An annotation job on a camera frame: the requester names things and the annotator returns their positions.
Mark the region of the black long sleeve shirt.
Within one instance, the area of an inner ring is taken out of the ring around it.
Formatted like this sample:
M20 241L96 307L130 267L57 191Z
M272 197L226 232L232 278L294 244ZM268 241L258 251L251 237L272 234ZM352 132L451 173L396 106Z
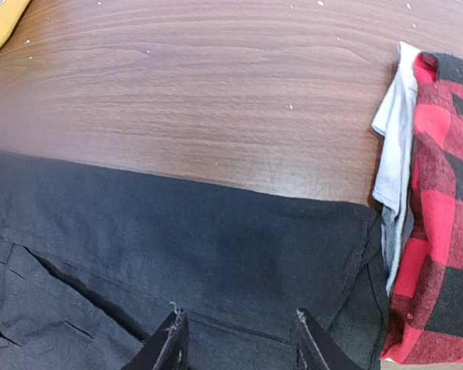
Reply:
M305 366L300 308L378 369L385 282L369 207L0 153L0 369L122 368L175 308L192 369Z

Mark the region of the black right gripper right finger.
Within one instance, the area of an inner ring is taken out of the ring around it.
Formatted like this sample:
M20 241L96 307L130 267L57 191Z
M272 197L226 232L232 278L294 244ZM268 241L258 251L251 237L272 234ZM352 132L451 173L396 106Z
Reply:
M296 310L291 331L293 369L361 370L321 328L305 308Z

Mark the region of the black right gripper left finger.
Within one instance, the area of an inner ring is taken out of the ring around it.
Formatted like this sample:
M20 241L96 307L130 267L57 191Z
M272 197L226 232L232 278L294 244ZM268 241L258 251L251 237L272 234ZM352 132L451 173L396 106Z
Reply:
M184 309L173 310L122 370L187 370L189 322Z

